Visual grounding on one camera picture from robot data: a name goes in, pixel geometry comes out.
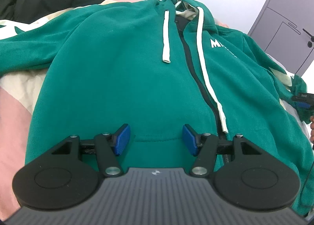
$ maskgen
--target door handle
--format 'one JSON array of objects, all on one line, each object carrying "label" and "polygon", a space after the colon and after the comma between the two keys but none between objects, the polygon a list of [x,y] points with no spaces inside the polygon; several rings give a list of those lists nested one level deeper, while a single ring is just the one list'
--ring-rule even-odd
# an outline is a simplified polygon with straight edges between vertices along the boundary
[{"label": "door handle", "polygon": [[306,32],[310,37],[311,41],[314,41],[314,36],[312,36],[308,31],[306,31],[304,28],[302,29],[304,32]]}]

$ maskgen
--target zipper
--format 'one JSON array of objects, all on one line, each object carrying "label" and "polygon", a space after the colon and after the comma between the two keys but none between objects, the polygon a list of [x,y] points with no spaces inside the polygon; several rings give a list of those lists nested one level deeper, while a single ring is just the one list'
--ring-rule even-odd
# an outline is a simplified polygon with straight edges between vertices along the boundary
[{"label": "zipper", "polygon": [[[217,128],[217,133],[218,133],[219,139],[226,140],[226,135],[222,130],[218,109],[212,104],[212,102],[209,98],[209,95],[206,92],[204,85],[202,84],[202,82],[200,81],[200,79],[198,78],[198,76],[195,72],[193,60],[192,60],[192,55],[191,55],[191,50],[190,50],[189,45],[186,43],[184,36],[183,36],[183,30],[186,27],[187,23],[189,23],[189,21],[183,17],[176,16],[175,17],[175,23],[177,25],[179,37],[180,37],[180,40],[181,40],[182,45],[183,45],[186,64],[187,64],[187,67],[190,71],[190,74],[192,75],[193,79],[195,80],[206,104],[211,108],[212,112],[214,113],[215,121],[216,121],[216,128]],[[224,164],[229,163],[231,161],[231,156],[230,157],[229,156],[230,155],[223,155]]]}]

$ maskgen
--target gray ribbed surface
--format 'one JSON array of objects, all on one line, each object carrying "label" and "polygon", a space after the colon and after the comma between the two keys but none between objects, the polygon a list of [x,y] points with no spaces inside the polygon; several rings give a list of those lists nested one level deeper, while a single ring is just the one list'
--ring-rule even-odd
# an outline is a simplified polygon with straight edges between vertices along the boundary
[{"label": "gray ribbed surface", "polygon": [[86,202],[68,210],[40,212],[22,207],[8,225],[305,225],[289,208],[253,213],[225,203],[202,178],[181,168],[130,168],[106,179]]}]

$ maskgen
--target door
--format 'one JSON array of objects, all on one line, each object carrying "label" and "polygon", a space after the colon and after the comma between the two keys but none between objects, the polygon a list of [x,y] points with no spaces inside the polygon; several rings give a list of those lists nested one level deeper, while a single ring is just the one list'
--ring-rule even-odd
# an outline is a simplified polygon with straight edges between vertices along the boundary
[{"label": "door", "polygon": [[249,35],[302,76],[314,59],[314,0],[267,0]]}]

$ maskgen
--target green hoodie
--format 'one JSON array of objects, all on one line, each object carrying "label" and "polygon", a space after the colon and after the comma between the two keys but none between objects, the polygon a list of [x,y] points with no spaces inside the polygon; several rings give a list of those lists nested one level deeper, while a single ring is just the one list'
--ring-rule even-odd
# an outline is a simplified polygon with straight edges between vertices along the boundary
[{"label": "green hoodie", "polygon": [[[190,20],[182,38],[176,14]],[[93,5],[0,41],[0,75],[46,67],[26,163],[69,135],[90,139],[128,123],[131,140],[119,158],[124,170],[188,169],[195,159],[182,141],[188,123],[228,140],[242,133],[292,168],[301,186],[312,165],[308,139],[279,102],[295,107],[291,97],[306,92],[304,82],[288,76],[246,34],[216,26],[195,0]],[[210,106],[219,110],[217,126]],[[310,114],[299,114],[308,122]],[[215,169],[222,165],[218,157]],[[313,182],[310,176],[303,204],[313,204]],[[303,215],[310,208],[298,196],[293,209]]]}]

